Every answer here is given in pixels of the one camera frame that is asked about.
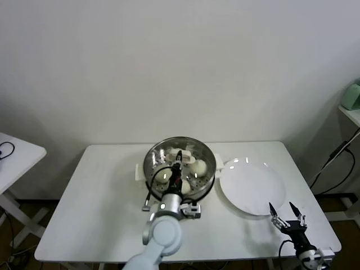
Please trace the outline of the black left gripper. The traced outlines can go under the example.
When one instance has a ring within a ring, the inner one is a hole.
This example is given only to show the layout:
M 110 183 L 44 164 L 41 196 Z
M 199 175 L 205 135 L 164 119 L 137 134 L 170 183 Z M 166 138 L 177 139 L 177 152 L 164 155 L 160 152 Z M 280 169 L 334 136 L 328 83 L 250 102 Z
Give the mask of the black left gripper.
M 169 178 L 168 192 L 171 194 L 182 194 L 182 160 L 182 150 L 179 150 L 177 152 L 177 161 L 172 164 L 172 175 Z

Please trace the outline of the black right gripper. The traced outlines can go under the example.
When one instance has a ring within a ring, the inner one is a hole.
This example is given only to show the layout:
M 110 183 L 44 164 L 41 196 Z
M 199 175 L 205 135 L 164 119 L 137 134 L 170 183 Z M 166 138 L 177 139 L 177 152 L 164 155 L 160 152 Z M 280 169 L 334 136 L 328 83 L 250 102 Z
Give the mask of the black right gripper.
M 273 205 L 269 203 L 271 222 L 277 229 L 280 229 L 282 233 L 291 238 L 295 248 L 308 248 L 310 242 L 305 235 L 307 230 L 305 215 L 302 215 L 300 210 L 292 202 L 289 202 L 289 204 L 297 220 L 284 221 L 278 216 Z

